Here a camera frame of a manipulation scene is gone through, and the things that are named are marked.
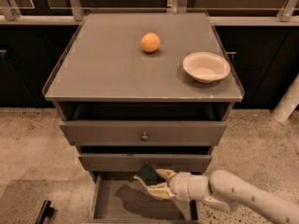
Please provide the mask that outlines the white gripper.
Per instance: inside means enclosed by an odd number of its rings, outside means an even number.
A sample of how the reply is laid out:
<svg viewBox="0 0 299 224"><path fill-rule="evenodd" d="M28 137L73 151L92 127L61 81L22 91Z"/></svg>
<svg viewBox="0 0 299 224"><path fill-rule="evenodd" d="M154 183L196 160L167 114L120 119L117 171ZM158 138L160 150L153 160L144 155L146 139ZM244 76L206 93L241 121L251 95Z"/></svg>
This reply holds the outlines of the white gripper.
<svg viewBox="0 0 299 224"><path fill-rule="evenodd" d="M177 173L170 169L157 169L156 173L163 180L170 181L169 186L166 183L146 186L147 192L153 197L171 199L175 195L179 201L183 202L203 202L209 197L207 176L186 172Z"/></svg>

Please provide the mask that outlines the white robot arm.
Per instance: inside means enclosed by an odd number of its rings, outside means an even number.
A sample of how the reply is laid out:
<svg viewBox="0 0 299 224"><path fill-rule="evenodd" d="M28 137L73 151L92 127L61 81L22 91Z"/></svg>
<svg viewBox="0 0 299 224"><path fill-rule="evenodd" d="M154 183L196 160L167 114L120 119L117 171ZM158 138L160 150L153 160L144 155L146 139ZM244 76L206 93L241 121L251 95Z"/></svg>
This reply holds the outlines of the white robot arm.
<svg viewBox="0 0 299 224"><path fill-rule="evenodd" d="M151 194L229 212L241 203L276 224L298 219L298 81L272 112L236 110L205 175L161 169Z"/></svg>

